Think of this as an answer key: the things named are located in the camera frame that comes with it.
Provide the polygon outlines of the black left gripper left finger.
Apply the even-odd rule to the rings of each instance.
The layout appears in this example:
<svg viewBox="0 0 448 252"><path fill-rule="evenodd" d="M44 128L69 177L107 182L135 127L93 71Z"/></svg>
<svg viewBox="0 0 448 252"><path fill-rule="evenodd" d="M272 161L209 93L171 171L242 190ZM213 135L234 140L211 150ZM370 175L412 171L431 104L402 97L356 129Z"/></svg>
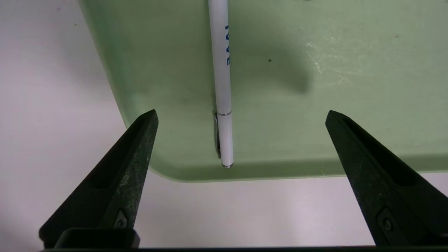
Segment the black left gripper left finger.
<svg viewBox="0 0 448 252"><path fill-rule="evenodd" d="M45 247L138 247L133 226L158 129L140 115L39 230Z"/></svg>

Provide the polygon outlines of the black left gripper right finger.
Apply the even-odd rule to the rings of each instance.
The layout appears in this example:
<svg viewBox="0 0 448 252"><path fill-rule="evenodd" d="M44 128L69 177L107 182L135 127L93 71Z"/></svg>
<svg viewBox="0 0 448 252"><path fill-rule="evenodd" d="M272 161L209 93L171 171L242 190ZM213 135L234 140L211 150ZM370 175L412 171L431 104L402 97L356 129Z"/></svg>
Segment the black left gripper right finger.
<svg viewBox="0 0 448 252"><path fill-rule="evenodd" d="M348 116L325 121L377 246L447 246L448 199Z"/></svg>

